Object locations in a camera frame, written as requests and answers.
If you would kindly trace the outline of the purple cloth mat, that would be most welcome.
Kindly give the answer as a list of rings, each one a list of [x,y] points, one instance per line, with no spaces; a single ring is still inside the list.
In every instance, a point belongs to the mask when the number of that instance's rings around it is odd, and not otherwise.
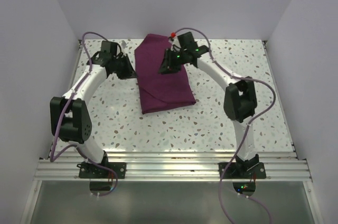
[[[174,74],[159,74],[168,37],[148,34],[135,49],[135,71],[143,114],[194,105],[189,79],[184,68]]]

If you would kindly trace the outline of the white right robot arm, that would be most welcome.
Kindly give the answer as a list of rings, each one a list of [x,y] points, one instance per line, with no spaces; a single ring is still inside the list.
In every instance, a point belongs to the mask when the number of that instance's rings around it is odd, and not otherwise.
[[[253,131],[249,124],[257,108],[252,78],[244,78],[221,66],[211,54],[210,42],[207,42],[208,45],[199,46],[191,32],[180,35],[174,32],[168,39],[171,47],[165,49],[158,73],[178,73],[183,65],[191,64],[205,72],[224,90],[223,109],[233,122],[237,142],[235,171],[238,176],[247,178],[259,164]]]

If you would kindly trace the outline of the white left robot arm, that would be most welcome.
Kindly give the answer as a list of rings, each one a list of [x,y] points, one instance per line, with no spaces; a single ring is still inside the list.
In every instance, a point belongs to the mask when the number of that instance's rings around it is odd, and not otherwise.
[[[55,154],[57,140],[75,147],[81,155],[92,163],[91,171],[98,178],[104,178],[110,165],[104,161],[105,151],[90,138],[92,122],[87,104],[99,86],[111,75],[126,80],[137,77],[135,70],[120,44],[103,40],[101,48],[89,57],[86,68],[76,83],[62,96],[50,101],[51,131],[54,136],[50,154],[51,162],[60,154]]]

